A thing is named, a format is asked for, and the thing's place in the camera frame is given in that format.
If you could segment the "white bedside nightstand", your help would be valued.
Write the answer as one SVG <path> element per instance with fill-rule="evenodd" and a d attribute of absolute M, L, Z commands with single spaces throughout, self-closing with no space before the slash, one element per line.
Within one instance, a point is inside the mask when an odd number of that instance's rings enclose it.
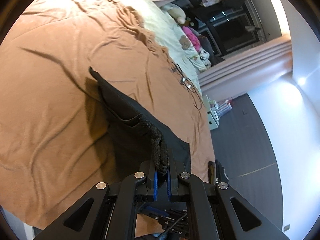
<path fill-rule="evenodd" d="M 203 95 L 203 104 L 205 106 L 208 118 L 209 129 L 212 131 L 219 127 L 219 116 L 216 111 L 216 107 L 210 104 L 210 100 L 207 95 Z"/>

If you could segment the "pink cloth on bed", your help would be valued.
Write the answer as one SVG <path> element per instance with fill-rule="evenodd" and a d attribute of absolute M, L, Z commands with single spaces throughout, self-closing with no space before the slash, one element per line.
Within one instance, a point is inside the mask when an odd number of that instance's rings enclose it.
<path fill-rule="evenodd" d="M 189 38 L 190 42 L 194 46 L 195 50 L 199 52 L 201 50 L 201 44 L 197 36 L 192 32 L 192 30 L 189 27 L 183 26 L 182 27 L 183 32 Z"/>

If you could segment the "black and white plush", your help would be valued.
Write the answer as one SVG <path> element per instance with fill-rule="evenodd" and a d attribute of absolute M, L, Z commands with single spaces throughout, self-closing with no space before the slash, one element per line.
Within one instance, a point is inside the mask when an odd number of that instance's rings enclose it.
<path fill-rule="evenodd" d="M 201 48 L 199 51 L 198 51 L 198 55 L 201 59 L 201 61 L 203 62 L 203 64 L 207 67 L 207 68 L 210 68 L 211 67 L 211 62 L 210 62 L 210 54 L 205 51 L 203 48 Z"/>

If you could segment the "stack of folded clothes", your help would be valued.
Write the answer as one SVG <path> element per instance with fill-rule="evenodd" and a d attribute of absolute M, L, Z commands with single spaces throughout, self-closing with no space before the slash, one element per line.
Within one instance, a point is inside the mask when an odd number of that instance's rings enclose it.
<path fill-rule="evenodd" d="M 208 162 L 208 181 L 211 184 L 229 183 L 226 170 L 217 159 Z"/>

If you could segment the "white plush toy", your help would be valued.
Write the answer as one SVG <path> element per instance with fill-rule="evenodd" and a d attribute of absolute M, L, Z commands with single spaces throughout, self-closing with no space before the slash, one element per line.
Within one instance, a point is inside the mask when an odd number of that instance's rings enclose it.
<path fill-rule="evenodd" d="M 184 25 L 186 22 L 186 14 L 182 8 L 173 3 L 168 3 L 161 7 L 161 10 L 167 12 L 178 24 Z"/>

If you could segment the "pink white striped bag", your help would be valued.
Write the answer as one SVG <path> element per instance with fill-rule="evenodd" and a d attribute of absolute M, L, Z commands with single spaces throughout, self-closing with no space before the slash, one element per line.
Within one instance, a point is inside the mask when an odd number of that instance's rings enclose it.
<path fill-rule="evenodd" d="M 217 103 L 217 112 L 219 114 L 219 116 L 223 116 L 226 113 L 228 113 L 230 110 L 232 110 L 232 105 L 233 105 L 233 100 L 232 99 L 226 99 L 226 100 L 222 100 L 219 101 Z"/>

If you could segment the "bear print pillow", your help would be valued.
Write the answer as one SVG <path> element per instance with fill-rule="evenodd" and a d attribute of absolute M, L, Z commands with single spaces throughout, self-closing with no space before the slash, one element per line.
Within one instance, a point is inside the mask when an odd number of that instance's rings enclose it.
<path fill-rule="evenodd" d="M 208 70 L 203 62 L 201 61 L 198 52 L 195 50 L 194 46 L 190 42 L 189 38 L 185 35 L 185 33 L 182 30 L 182 27 L 180 25 L 174 26 L 174 33 L 179 40 L 179 43 L 186 55 L 186 57 L 189 59 L 189 61 L 192 63 L 192 65 L 196 68 L 198 73 L 204 72 Z"/>

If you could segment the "right pink curtain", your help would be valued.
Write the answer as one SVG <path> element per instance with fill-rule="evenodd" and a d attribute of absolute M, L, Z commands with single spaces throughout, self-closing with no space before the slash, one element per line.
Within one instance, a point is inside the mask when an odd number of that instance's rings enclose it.
<path fill-rule="evenodd" d="M 199 83 L 203 94 L 221 100 L 245 94 L 291 70 L 291 38 L 285 35 L 214 65 L 199 75 Z"/>

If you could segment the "brown bed blanket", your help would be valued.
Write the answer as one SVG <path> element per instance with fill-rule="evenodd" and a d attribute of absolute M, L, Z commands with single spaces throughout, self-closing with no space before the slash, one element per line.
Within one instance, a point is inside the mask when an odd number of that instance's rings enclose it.
<path fill-rule="evenodd" d="M 1 0 L 1 206 L 46 228 L 171 151 L 207 180 L 197 78 L 152 0 Z"/>

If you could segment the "black sleeveless shirt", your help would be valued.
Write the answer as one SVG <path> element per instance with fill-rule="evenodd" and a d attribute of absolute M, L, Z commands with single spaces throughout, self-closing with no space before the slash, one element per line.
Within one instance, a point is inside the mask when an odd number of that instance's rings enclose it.
<path fill-rule="evenodd" d="M 163 184 L 169 170 L 169 156 L 172 155 L 190 171 L 189 144 L 140 103 L 113 87 L 93 68 L 89 68 L 89 73 L 98 83 L 119 178 L 124 179 L 137 172 L 142 162 L 153 160 L 158 172 L 158 185 L 167 191 L 167 186 Z"/>

